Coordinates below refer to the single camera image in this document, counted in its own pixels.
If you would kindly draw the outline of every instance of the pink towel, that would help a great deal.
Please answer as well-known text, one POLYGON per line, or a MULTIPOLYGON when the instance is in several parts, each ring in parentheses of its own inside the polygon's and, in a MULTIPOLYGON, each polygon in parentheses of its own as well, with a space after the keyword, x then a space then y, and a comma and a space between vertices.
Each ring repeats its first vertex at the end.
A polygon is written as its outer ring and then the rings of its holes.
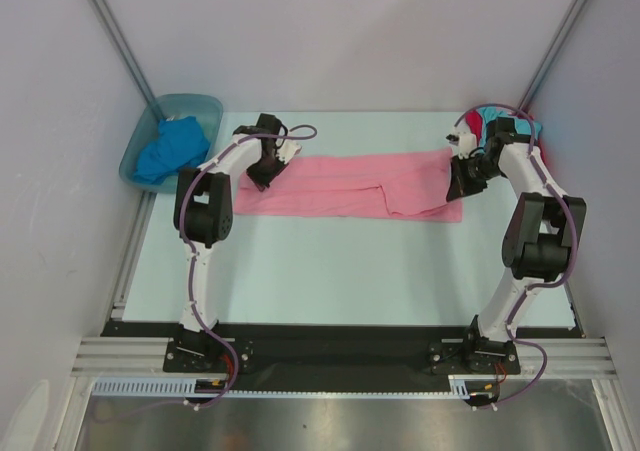
POLYGON ((459 222, 446 202, 451 148, 404 154, 296 158, 271 187, 240 179, 233 210, 272 216, 354 216, 459 222))

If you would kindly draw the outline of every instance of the blue towel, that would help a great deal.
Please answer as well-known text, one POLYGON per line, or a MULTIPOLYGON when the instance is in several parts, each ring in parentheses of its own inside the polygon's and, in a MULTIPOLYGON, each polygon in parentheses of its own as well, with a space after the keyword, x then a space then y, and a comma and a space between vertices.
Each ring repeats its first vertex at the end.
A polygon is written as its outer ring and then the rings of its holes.
POLYGON ((202 164, 211 146, 193 116, 160 121, 158 134, 158 139, 140 151, 134 181, 161 184, 180 168, 202 164))
MULTIPOLYGON (((519 118, 517 116, 513 116, 510 111, 506 111, 502 108, 496 108, 493 106, 487 108, 478 109, 478 114, 482 116, 482 139, 478 143, 478 146, 484 146, 487 140, 487 123, 493 121, 496 118, 515 118, 515 126, 516 132, 518 134, 528 134, 531 136, 531 126, 529 126, 529 122, 526 119, 519 118)), ((534 127, 536 129, 536 139, 540 134, 540 130, 542 130, 542 125, 537 121, 533 122, 534 127)))

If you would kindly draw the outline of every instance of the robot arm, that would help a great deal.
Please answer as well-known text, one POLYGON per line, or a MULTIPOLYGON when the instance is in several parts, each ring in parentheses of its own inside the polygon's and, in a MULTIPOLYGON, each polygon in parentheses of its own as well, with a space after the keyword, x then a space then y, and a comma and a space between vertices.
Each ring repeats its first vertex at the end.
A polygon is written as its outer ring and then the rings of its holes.
MULTIPOLYGON (((261 114, 255 126, 240 126, 233 133, 233 147, 227 148, 198 168, 180 171, 174 225, 180 229, 182 203, 192 182, 203 169, 212 168, 197 184, 190 196, 185 213, 185 234, 195 246, 198 259, 193 270, 193 301, 204 324, 213 328, 218 322, 216 303, 210 289, 212 266, 220 241, 229 235, 233 224, 233 194, 240 176, 247 175, 263 191, 298 153, 300 145, 283 140, 278 146, 277 136, 283 128, 275 116, 261 114), (247 139, 251 135, 272 135, 247 139)), ((193 251, 185 244, 186 262, 190 271, 193 251)), ((193 314, 192 300, 187 297, 180 324, 185 330, 199 333, 201 326, 193 314)))
POLYGON ((487 141, 477 154, 469 152, 473 146, 468 136, 449 138, 465 149, 452 158, 447 200, 478 194, 496 176, 505 176, 518 196, 502 244, 504 274, 489 304, 465 333, 463 343, 463 359, 490 369, 507 356, 515 357, 511 336, 515 336, 518 324, 541 290, 533 284, 555 281, 567 270, 571 253, 577 249, 565 213, 549 187, 566 203, 578 239, 586 204, 582 198, 568 196, 555 183, 540 158, 540 149, 534 146, 529 151, 530 137, 519 135, 511 118, 487 124, 487 141))

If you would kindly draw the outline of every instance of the light blue table surface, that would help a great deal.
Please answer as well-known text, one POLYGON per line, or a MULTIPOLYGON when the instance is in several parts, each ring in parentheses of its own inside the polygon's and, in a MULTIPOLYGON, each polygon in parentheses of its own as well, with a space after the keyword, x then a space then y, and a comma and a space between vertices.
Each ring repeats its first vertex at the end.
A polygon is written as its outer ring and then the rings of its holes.
MULTIPOLYGON (((447 146, 457 113, 274 113, 318 137, 302 156, 352 156, 447 146)), ((258 113, 226 113, 219 150, 258 113)), ((158 195, 123 319, 178 321, 183 244, 174 197, 158 195)), ((506 179, 466 198, 462 223, 359 218, 235 216, 211 292, 221 321, 236 323, 467 325, 488 303, 504 267, 500 252, 516 203, 506 179)), ((523 324, 573 326, 563 288, 543 291, 523 324)))

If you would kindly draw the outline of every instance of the plastic basket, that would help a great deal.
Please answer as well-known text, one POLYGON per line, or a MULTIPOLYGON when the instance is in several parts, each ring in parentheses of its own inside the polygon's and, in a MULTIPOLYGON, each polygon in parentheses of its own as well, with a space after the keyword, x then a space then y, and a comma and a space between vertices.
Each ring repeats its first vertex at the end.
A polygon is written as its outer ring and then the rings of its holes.
POLYGON ((147 106, 140 116, 120 162, 120 177, 125 183, 139 189, 155 193, 175 193, 178 186, 177 175, 167 177, 162 184, 138 183, 133 180, 140 151, 151 141, 158 139, 158 122, 152 111, 153 106, 158 106, 166 118, 195 116, 213 147, 220 129, 222 104, 216 98, 204 94, 165 94, 147 106))

